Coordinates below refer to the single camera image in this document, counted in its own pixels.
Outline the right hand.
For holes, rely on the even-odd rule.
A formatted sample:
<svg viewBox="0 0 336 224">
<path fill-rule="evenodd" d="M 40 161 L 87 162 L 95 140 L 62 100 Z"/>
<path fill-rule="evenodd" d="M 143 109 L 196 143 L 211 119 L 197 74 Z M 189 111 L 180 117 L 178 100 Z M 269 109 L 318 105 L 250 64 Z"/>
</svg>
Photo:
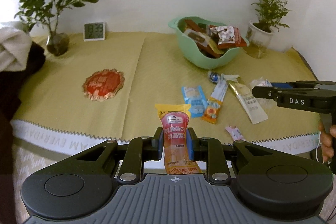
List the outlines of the right hand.
<svg viewBox="0 0 336 224">
<path fill-rule="evenodd" d="M 321 132 L 319 139 L 321 142 L 323 162 L 327 162 L 332 159 L 335 154 L 333 149 L 333 139 L 335 138 L 336 128 L 335 125 L 332 125 L 329 133 L 327 133 L 322 121 L 319 121 L 318 130 Z"/>
</svg>

